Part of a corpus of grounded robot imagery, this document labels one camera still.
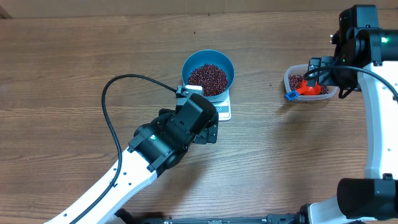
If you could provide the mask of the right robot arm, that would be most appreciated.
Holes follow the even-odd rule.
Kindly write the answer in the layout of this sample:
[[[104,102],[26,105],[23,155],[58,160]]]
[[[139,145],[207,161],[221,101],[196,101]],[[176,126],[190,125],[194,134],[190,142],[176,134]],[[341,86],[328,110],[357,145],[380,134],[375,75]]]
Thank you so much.
[[[364,178],[343,178],[336,195],[304,205],[297,223],[364,223],[397,218],[397,31],[379,27],[375,5],[339,15],[332,57],[312,58],[304,79],[363,94],[368,134]]]

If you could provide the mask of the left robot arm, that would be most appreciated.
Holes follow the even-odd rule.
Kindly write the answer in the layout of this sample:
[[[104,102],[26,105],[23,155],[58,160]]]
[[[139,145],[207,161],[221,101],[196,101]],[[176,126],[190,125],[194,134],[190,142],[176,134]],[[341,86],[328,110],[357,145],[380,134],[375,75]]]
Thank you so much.
[[[197,135],[216,125],[218,112],[206,98],[192,94],[175,110],[161,109],[157,118],[134,133],[128,147],[97,183],[50,223],[109,223],[135,194],[165,170],[176,166]]]

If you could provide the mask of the red measuring scoop blue handle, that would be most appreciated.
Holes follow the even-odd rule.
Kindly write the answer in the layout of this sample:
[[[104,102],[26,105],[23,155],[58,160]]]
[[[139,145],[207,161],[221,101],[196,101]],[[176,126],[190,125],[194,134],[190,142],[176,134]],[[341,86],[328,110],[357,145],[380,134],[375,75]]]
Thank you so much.
[[[292,101],[300,95],[319,95],[321,93],[321,86],[315,82],[314,86],[308,86],[306,80],[302,80],[300,87],[292,90],[284,95],[286,100]]]

